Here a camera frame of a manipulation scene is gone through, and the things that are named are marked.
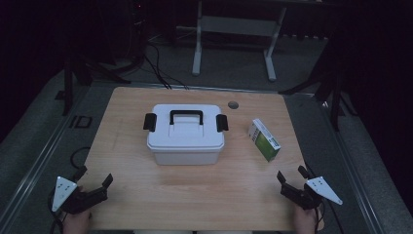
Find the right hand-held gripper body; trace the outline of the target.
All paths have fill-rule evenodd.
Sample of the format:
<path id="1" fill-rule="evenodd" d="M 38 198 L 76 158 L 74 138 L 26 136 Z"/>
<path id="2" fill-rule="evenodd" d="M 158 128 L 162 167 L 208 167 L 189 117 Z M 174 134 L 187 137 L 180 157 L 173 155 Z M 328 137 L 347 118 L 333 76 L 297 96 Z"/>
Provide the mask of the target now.
<path id="1" fill-rule="evenodd" d="M 303 189 L 295 188 L 286 182 L 282 185 L 281 195 L 304 210 L 317 208 L 324 199 L 338 205 L 343 204 L 342 199 L 322 176 L 308 179 Z"/>

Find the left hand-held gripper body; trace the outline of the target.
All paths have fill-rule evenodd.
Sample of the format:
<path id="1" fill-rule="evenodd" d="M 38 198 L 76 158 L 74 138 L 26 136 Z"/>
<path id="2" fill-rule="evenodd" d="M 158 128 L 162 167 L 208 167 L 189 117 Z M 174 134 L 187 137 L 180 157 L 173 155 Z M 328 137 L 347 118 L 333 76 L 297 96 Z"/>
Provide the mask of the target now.
<path id="1" fill-rule="evenodd" d="M 90 192 L 82 192 L 77 183 L 59 176 L 56 179 L 51 211 L 62 210 L 75 215 L 105 201 L 107 198 L 107 188 L 103 186 Z"/>

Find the green and white carton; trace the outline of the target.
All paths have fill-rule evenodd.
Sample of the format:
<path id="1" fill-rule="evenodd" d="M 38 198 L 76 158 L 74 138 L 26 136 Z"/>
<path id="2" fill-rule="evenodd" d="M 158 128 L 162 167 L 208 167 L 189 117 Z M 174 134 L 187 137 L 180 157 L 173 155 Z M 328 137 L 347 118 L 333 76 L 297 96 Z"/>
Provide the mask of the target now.
<path id="1" fill-rule="evenodd" d="M 260 119 L 252 120 L 248 136 L 268 162 L 276 158 L 281 146 Z"/>

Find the white plastic storage box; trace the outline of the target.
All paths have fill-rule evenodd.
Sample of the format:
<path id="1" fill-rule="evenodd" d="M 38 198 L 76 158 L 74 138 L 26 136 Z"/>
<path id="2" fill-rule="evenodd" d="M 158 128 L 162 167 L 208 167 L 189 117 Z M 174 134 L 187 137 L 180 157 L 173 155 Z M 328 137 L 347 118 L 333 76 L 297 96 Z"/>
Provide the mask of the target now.
<path id="1" fill-rule="evenodd" d="M 218 161 L 221 148 L 217 149 L 183 149 L 155 150 L 152 153 L 159 165 L 213 165 Z"/>

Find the white box lid black handle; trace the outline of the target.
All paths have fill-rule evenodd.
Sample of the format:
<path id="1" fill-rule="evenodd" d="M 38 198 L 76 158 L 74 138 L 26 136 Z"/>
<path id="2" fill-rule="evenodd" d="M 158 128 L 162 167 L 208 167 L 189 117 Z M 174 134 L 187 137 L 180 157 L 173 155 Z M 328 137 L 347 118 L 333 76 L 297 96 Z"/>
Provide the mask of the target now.
<path id="1" fill-rule="evenodd" d="M 229 130 L 227 116 L 213 104 L 156 104 L 143 129 L 153 152 L 218 152 Z"/>

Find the person's left hand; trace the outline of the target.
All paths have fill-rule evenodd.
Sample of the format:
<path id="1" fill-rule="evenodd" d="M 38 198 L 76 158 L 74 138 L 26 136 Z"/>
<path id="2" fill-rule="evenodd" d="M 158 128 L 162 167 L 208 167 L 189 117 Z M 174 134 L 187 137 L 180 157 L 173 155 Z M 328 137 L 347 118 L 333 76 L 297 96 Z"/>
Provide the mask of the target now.
<path id="1" fill-rule="evenodd" d="M 92 213 L 86 210 L 79 214 L 69 214 L 63 222 L 63 234 L 88 234 Z"/>

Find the person's right hand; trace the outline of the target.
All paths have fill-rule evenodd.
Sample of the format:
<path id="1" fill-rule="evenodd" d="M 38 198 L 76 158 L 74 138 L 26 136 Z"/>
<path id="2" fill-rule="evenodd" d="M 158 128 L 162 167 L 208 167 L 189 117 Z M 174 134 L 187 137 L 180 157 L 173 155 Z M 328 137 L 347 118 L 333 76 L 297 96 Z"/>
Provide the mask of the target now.
<path id="1" fill-rule="evenodd" d="M 319 209 L 294 207 L 293 226 L 296 234 L 316 234 L 319 230 Z"/>

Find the black tripod stand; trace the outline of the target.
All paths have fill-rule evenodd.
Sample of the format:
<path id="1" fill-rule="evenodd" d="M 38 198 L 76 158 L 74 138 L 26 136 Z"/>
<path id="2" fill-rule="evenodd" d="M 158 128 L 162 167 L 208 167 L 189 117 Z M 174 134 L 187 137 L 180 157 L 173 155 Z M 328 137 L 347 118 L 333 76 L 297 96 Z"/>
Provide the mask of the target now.
<path id="1" fill-rule="evenodd" d="M 332 49 L 324 49 L 309 78 L 290 89 L 280 91 L 280 95 L 290 96 L 315 84 L 319 84 L 315 92 L 315 98 L 317 101 L 327 101 L 328 98 L 331 98 L 329 121 L 333 130 L 338 132 L 341 93 L 346 70 L 347 65 L 343 55 L 334 52 Z"/>
<path id="2" fill-rule="evenodd" d="M 130 83 L 130 81 L 119 77 L 91 58 L 78 54 L 66 56 L 63 65 L 63 90 L 56 95 L 57 99 L 64 101 L 63 116 L 68 115 L 74 103 L 73 77 L 76 77 L 81 85 L 89 86 L 93 80 L 90 74 L 91 69 L 115 82 L 122 84 Z"/>

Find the dark equipment rack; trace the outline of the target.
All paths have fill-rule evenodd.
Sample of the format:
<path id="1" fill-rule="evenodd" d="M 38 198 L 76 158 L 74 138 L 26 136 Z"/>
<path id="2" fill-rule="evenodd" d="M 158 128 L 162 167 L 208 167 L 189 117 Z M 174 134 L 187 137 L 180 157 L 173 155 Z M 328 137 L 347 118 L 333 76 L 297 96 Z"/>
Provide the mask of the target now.
<path id="1" fill-rule="evenodd" d="M 131 10 L 131 63 L 140 66 L 144 60 L 149 33 L 149 0 L 129 0 Z"/>

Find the metal floor rail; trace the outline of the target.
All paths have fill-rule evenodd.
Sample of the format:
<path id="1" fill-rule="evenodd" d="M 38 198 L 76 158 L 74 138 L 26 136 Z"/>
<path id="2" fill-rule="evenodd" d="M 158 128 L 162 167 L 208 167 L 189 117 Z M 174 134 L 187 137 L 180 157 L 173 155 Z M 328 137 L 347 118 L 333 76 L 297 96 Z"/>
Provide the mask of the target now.
<path id="1" fill-rule="evenodd" d="M 9 232 L 88 90 L 76 88 L 65 111 L 57 89 L 46 88 L 0 143 L 0 234 Z"/>
<path id="2" fill-rule="evenodd" d="M 340 131 L 336 131 L 330 121 L 330 111 L 333 105 L 327 101 L 318 101 L 318 107 L 321 111 L 323 121 L 326 123 L 329 134 L 334 140 L 336 148 L 339 151 L 339 159 L 344 174 L 346 175 L 347 182 L 352 188 L 352 192 L 357 201 L 357 206 L 362 213 L 363 220 L 369 230 L 369 234 L 385 234 L 383 225 L 381 224 L 367 192 L 363 186 L 355 162 L 351 157 L 351 153 L 341 135 Z"/>

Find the white metal stand frame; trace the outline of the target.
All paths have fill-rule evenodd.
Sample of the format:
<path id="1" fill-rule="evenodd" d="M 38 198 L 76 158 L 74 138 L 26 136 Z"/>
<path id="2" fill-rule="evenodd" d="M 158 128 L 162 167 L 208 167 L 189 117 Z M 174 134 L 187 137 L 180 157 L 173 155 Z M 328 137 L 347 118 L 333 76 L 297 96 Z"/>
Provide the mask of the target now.
<path id="1" fill-rule="evenodd" d="M 270 46 L 263 51 L 263 58 L 266 65 L 267 75 L 270 82 L 277 80 L 276 71 L 272 59 L 273 51 L 276 47 L 286 7 L 281 7 L 276 20 L 263 19 L 237 19 L 209 16 L 203 13 L 203 0 L 198 0 L 197 7 L 197 27 L 196 27 L 196 47 L 193 58 L 192 74 L 198 76 L 201 73 L 202 64 L 202 33 L 215 32 L 238 35 L 264 36 L 271 38 Z"/>

